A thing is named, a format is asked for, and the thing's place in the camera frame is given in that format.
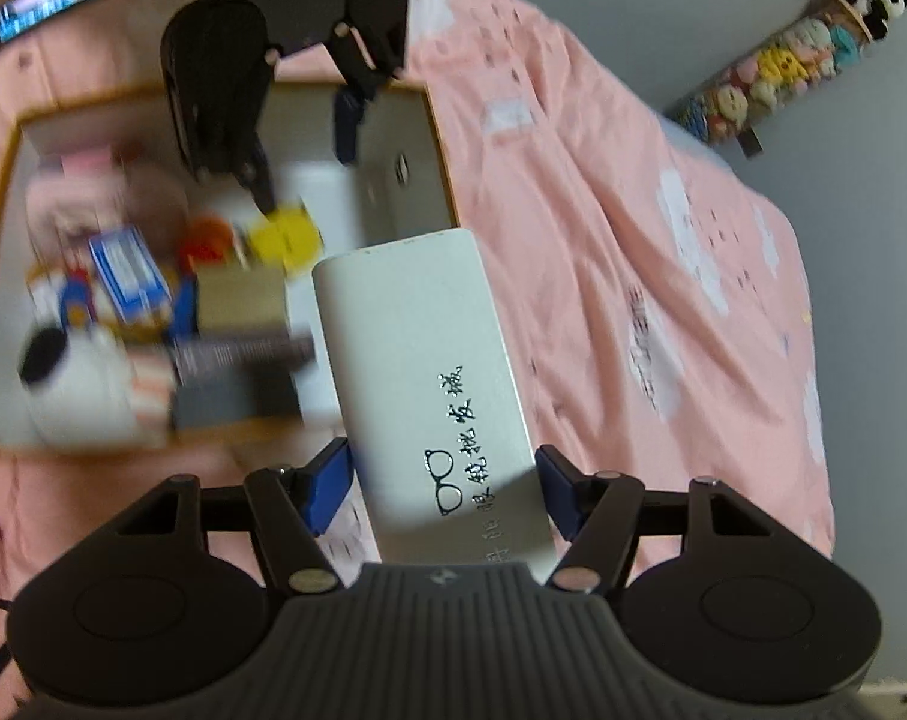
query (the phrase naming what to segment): gray wall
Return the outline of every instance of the gray wall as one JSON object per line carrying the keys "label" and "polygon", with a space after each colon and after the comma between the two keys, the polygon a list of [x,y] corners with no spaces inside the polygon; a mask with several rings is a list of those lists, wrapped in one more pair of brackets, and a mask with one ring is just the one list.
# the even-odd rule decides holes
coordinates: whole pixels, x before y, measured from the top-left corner
{"label": "gray wall", "polygon": [[731,162],[793,222],[810,277],[836,560],[884,614],[874,676],[907,678],[907,14],[868,59]]}
{"label": "gray wall", "polygon": [[[806,0],[532,0],[662,107]],[[791,218],[810,276],[836,560],[877,597],[873,676],[907,678],[907,15],[841,81],[759,129],[741,177]]]}

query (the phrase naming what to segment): pink plush toy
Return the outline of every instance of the pink plush toy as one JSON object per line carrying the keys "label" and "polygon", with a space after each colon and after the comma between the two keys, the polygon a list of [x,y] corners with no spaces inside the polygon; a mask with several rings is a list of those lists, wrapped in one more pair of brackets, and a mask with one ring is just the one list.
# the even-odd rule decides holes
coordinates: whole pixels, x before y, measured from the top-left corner
{"label": "pink plush toy", "polygon": [[747,57],[743,62],[738,64],[735,70],[737,71],[740,80],[749,87],[757,80],[757,76],[759,75],[759,61],[756,56]]}
{"label": "pink plush toy", "polygon": [[175,254],[187,229],[184,187],[145,158],[119,165],[103,160],[103,151],[58,159],[30,181],[28,229],[42,263],[61,263],[92,235],[128,224],[155,257]]}

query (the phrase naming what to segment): plush toy shelf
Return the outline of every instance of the plush toy shelf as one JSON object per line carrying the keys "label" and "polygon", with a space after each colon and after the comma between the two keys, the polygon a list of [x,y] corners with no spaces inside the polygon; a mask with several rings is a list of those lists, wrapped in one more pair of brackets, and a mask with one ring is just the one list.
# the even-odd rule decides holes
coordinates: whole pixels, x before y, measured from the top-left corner
{"label": "plush toy shelf", "polygon": [[687,95],[668,116],[704,143],[740,139],[759,151],[754,127],[860,62],[863,49],[887,36],[907,0],[811,0],[797,22]]}

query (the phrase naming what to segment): cardboard box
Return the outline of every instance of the cardboard box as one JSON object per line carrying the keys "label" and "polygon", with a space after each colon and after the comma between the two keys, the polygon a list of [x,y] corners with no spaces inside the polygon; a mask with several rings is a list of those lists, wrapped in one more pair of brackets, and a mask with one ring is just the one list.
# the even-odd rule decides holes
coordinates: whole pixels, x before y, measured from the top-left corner
{"label": "cardboard box", "polygon": [[[330,82],[278,83],[268,95],[260,138],[270,159],[280,204],[303,199],[324,242],[323,256],[458,226],[450,176],[426,89],[395,84],[367,112],[358,165],[344,167],[332,151]],[[136,140],[148,156],[180,177],[191,213],[235,223],[259,217],[232,177],[198,186],[180,164],[167,97],[160,87],[81,101],[22,119],[0,179],[0,453],[50,451],[31,421],[18,377],[33,332],[25,277],[35,264],[25,223],[25,192],[44,157]],[[308,330],[317,362],[296,375],[303,423],[340,421],[340,405],[324,346],[311,274],[287,282],[293,335]],[[227,424],[214,432],[172,434],[169,445],[217,439],[241,442],[289,429],[289,420]],[[112,447],[119,451],[130,446]]]}

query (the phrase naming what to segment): yellow object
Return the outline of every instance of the yellow object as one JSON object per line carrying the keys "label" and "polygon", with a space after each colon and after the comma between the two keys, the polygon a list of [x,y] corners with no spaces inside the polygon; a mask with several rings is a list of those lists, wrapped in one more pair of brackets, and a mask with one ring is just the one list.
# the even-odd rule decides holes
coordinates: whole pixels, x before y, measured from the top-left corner
{"label": "yellow object", "polygon": [[283,265],[288,276],[311,266],[323,250],[320,231],[303,206],[274,211],[248,240],[261,262]]}
{"label": "yellow object", "polygon": [[67,324],[70,327],[86,327],[90,323],[90,314],[82,306],[68,306]]}
{"label": "yellow object", "polygon": [[743,127],[750,112],[750,103],[742,90],[729,83],[723,84],[716,90],[716,107],[723,114],[724,119]]}
{"label": "yellow object", "polygon": [[760,52],[757,64],[761,78],[775,87],[785,83],[810,80],[807,68],[800,64],[800,60],[794,53],[779,46],[771,46]]}
{"label": "yellow object", "polygon": [[778,47],[769,47],[757,55],[757,67],[759,76],[767,83],[772,84],[774,89],[783,86],[783,75],[780,71],[780,57],[778,57]]}

